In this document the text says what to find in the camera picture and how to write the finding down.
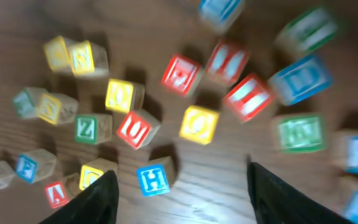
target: wooden floor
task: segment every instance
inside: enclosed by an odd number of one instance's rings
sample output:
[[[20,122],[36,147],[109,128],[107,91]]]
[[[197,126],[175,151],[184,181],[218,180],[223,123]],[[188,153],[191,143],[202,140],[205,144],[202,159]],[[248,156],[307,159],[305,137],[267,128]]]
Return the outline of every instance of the wooden floor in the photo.
[[[290,110],[324,116],[328,139],[344,121],[358,125],[358,3],[330,1],[344,25],[343,34],[318,50],[334,85]],[[290,19],[316,1],[248,1],[246,11],[226,38],[252,51],[247,71],[263,79],[282,68],[272,41]],[[37,223],[53,213],[43,187],[97,157],[119,161],[120,201],[117,223],[255,223],[247,193],[245,157],[250,154],[279,177],[319,203],[337,210],[337,176],[329,152],[290,155],[273,146],[271,121],[282,108],[277,101],[246,124],[220,100],[227,90],[202,80],[194,98],[167,93],[160,79],[170,57],[183,53],[204,62],[219,39],[199,22],[198,0],[0,0],[0,160],[15,163],[22,152],[43,147],[58,156],[55,175],[36,184],[15,179],[0,192],[0,223]],[[162,120],[151,144],[133,151],[116,136],[100,146],[74,142],[73,125],[54,127],[17,118],[12,97],[25,86],[44,86],[80,101],[80,113],[105,112],[107,79],[76,81],[52,75],[42,44],[62,34],[89,39],[108,48],[111,73],[144,83],[144,108]],[[214,141],[200,146],[178,137],[183,114],[192,104],[219,108]],[[114,129],[121,115],[114,114]],[[135,176],[149,157],[174,156],[179,176],[171,193],[145,198]]]

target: dark blurry foreground object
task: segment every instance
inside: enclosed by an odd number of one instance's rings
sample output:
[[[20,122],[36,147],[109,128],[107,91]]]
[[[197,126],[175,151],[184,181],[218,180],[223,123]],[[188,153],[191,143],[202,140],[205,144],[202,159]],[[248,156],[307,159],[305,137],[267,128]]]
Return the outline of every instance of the dark blurry foreground object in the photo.
[[[256,162],[248,162],[247,180],[258,224],[351,223],[306,197]]]
[[[117,219],[118,182],[107,171],[67,205],[40,224],[114,224]]]

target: yellow block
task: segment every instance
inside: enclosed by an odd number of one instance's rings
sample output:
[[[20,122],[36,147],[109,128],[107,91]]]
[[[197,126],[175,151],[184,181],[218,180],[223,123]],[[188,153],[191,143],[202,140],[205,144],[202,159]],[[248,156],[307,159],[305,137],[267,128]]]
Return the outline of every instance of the yellow block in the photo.
[[[121,113],[131,109],[134,86],[130,82],[110,79],[106,94],[106,108]]]
[[[37,110],[38,117],[51,124],[57,124],[61,107],[62,103],[60,100],[44,93],[41,96],[40,104]]]
[[[62,36],[52,39],[44,45],[45,56],[52,71],[67,67],[70,60],[67,54],[66,43]]]
[[[206,145],[212,141],[219,113],[199,106],[190,106],[183,117],[179,136]]]
[[[104,172],[101,170],[83,165],[81,169],[80,189],[85,190],[85,188],[89,187],[89,185],[99,179],[103,174]]]
[[[71,70],[74,75],[84,75],[94,72],[94,62],[91,43],[84,41],[69,48]]]

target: blue block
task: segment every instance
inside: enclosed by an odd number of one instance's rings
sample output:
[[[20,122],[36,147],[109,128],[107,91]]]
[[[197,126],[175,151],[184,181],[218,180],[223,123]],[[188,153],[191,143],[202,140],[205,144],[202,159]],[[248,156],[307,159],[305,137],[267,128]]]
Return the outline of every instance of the blue block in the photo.
[[[333,79],[320,60],[309,55],[277,72],[269,82],[280,95],[283,104],[290,106],[328,88]]]
[[[25,155],[20,155],[16,164],[16,174],[28,183],[32,183],[35,179],[36,172],[37,162]]]
[[[200,13],[217,25],[226,22],[242,0],[202,0]]]
[[[155,164],[141,167],[136,172],[144,196],[155,196],[168,193],[170,190],[163,165]]]

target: red block face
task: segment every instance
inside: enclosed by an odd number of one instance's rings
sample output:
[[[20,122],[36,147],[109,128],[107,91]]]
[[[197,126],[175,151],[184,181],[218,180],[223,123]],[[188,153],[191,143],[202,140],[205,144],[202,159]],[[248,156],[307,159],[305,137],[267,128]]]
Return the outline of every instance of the red block face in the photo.
[[[239,47],[220,42],[214,49],[206,66],[210,79],[233,85],[246,66],[249,53]]]
[[[117,130],[117,135],[134,149],[138,149],[150,133],[151,125],[130,111]]]
[[[200,66],[180,55],[172,57],[161,83],[181,96],[186,96],[194,84]]]
[[[62,207],[69,202],[63,184],[60,181],[46,186],[45,193],[51,208]]]
[[[248,75],[223,99],[242,122],[252,119],[272,100],[273,96],[254,74]]]

